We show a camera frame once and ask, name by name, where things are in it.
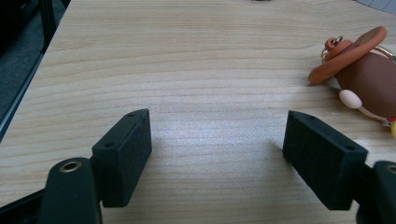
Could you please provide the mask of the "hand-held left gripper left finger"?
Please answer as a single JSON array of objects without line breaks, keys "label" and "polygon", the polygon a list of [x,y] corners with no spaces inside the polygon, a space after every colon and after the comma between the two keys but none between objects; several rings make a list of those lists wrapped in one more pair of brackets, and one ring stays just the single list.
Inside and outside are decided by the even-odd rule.
[{"label": "hand-held left gripper left finger", "polygon": [[104,207],[124,207],[152,151],[149,110],[123,116],[93,147],[92,168]]}]

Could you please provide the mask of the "brown figure keychain with hat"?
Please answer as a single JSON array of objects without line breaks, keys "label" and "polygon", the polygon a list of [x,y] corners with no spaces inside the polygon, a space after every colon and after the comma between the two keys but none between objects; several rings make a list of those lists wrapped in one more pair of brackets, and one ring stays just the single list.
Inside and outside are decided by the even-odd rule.
[{"label": "brown figure keychain with hat", "polygon": [[379,26],[355,41],[329,38],[322,64],[311,71],[308,81],[319,84],[335,78],[345,106],[386,122],[396,138],[396,55],[380,46],[386,36],[387,29]]}]

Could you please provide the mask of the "grey cloth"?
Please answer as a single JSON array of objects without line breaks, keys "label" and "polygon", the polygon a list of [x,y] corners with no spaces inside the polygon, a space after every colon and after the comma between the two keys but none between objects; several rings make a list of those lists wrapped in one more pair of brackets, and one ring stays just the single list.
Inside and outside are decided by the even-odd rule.
[{"label": "grey cloth", "polygon": [[357,2],[383,12],[396,15],[396,0],[356,0]]}]

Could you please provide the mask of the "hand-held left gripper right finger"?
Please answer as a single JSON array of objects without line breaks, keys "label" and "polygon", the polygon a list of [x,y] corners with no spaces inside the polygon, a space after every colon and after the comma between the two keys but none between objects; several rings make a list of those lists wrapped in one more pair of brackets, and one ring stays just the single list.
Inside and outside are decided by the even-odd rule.
[{"label": "hand-held left gripper right finger", "polygon": [[282,152],[328,209],[350,208],[352,182],[365,165],[365,148],[314,116],[290,111]]}]

